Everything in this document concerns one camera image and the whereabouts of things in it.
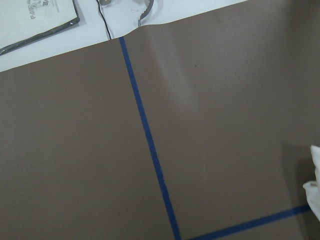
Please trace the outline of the white grabber reacher tool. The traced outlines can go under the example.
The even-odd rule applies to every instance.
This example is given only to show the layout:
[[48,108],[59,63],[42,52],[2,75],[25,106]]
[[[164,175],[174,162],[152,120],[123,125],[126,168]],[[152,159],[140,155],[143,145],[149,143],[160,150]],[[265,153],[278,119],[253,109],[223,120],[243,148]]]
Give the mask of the white grabber reacher tool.
[[[102,19],[105,21],[106,19],[102,14],[101,7],[105,7],[105,6],[109,5],[112,1],[111,0],[97,0],[96,2],[98,4],[98,11],[99,11]],[[138,27],[141,26],[141,23],[142,23],[143,19],[146,18],[149,15],[150,11],[153,8],[154,2],[155,2],[154,0],[147,0],[146,1],[146,8],[141,13],[141,15],[139,16],[139,19],[137,21]]]

